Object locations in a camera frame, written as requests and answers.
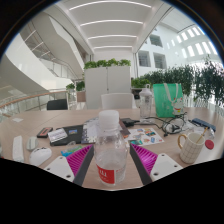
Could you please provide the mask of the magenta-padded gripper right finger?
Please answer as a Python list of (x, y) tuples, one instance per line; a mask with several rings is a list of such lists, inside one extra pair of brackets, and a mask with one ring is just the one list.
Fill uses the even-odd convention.
[(130, 155), (144, 185), (182, 169), (182, 166), (167, 154), (157, 155), (139, 145), (130, 144)]

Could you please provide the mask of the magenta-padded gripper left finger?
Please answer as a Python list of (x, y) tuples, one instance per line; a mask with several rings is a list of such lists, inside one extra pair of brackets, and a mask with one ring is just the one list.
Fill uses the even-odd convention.
[(44, 170), (81, 186), (84, 182), (93, 154), (94, 147), (88, 145), (67, 157), (57, 157), (45, 167)]

